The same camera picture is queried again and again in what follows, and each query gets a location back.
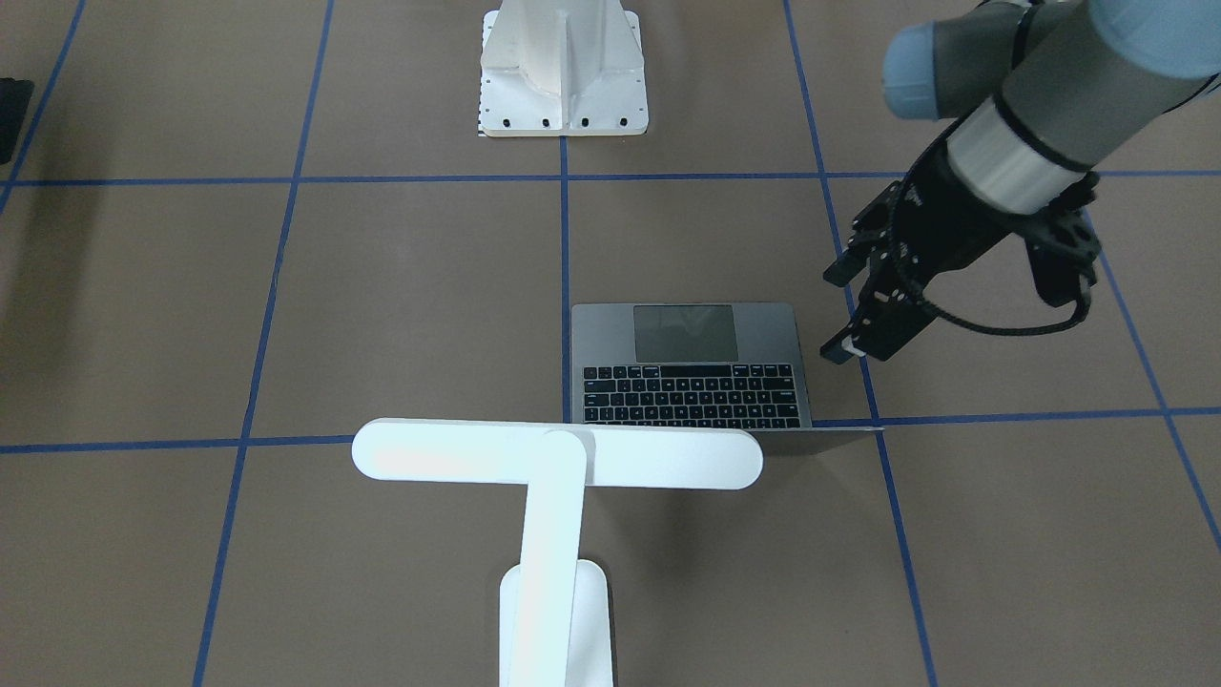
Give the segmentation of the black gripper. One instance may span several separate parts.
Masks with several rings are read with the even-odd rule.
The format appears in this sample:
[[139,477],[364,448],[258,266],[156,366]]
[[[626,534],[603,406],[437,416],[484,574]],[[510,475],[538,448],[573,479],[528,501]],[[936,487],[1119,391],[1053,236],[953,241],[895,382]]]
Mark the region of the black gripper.
[[1020,327],[969,322],[927,297],[938,275],[967,268],[1024,221],[1024,215],[1000,212],[974,196],[946,159],[919,161],[855,217],[842,278],[851,281],[862,270],[868,275],[852,317],[821,345],[821,358],[830,364],[888,361],[937,318],[985,336],[1024,336]]

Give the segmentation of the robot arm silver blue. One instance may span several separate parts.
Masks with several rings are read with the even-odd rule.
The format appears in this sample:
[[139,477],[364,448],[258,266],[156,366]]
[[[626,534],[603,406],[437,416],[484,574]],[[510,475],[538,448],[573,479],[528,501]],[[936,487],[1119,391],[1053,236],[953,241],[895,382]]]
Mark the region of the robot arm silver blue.
[[[1216,1],[982,1],[891,40],[882,95],[906,120],[947,120],[852,221],[833,286],[866,275],[821,358],[886,361],[941,318],[998,338],[1085,320],[1103,251],[1083,210],[1096,166],[1162,113],[1219,92]],[[955,316],[929,283],[1006,238],[1024,243],[1039,299],[1062,322],[1002,327]]]

